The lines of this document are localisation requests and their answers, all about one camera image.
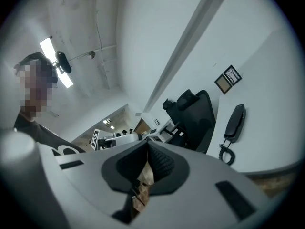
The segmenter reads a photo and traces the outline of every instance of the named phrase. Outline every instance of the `chair headrest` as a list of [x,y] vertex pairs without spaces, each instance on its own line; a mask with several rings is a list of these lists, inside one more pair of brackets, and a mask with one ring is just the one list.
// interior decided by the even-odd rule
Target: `chair headrest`
[[177,108],[178,110],[185,110],[199,99],[200,97],[194,95],[191,90],[188,89],[178,98]]
[[172,105],[173,105],[173,102],[166,99],[165,102],[163,103],[162,107],[164,110],[167,110],[167,109],[171,108]]

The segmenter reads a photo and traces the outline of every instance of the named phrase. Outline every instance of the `black t-shirt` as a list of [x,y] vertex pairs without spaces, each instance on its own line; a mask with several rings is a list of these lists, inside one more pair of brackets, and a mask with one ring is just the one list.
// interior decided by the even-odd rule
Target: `black t-shirt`
[[18,115],[14,127],[21,132],[30,135],[36,142],[48,145],[55,156],[84,153],[85,151],[76,145],[69,143],[36,121],[29,122],[22,115]]

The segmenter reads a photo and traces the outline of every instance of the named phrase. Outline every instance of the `black slot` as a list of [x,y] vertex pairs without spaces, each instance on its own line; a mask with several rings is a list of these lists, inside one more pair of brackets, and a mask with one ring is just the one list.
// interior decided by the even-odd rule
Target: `black slot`
[[247,218],[255,212],[254,207],[230,182],[221,181],[215,185],[240,220]]
[[83,164],[84,163],[81,162],[80,160],[76,160],[76,161],[72,161],[72,162],[69,162],[69,163],[61,164],[59,166],[61,167],[61,169],[64,170],[64,169],[80,166],[80,165],[83,165]]

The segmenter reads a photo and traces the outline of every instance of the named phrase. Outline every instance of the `black office chair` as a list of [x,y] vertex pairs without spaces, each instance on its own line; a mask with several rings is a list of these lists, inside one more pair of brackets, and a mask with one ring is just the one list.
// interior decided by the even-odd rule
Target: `black office chair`
[[176,102],[172,102],[166,99],[163,103],[163,109],[170,116],[174,127],[172,127],[171,129],[167,129],[167,126],[165,126],[159,131],[159,133],[166,132],[167,134],[172,136],[166,141],[166,143],[184,147],[187,141],[187,136],[185,134],[186,130],[183,122],[181,121],[181,113],[177,109]]
[[209,94],[202,90],[194,95],[187,90],[177,100],[177,109],[185,126],[187,148],[206,153],[216,123]]

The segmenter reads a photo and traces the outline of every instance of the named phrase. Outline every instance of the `telephone handset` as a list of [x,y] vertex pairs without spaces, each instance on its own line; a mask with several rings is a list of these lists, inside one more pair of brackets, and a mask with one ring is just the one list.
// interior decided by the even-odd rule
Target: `telephone handset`
[[230,141],[231,143],[235,143],[237,141],[244,125],[245,116],[246,109],[244,105],[240,104],[236,106],[225,130],[224,138],[226,140]]
[[[219,152],[219,159],[223,161],[224,153],[229,153],[231,155],[230,161],[227,163],[228,165],[233,164],[235,160],[235,153],[229,149],[231,143],[235,143],[242,131],[244,125],[244,119],[246,117],[246,109],[243,104],[240,104],[235,107],[230,120],[228,122],[227,128],[224,133],[224,143],[220,144],[219,147],[221,148]],[[228,146],[224,146],[226,140],[230,143]]]

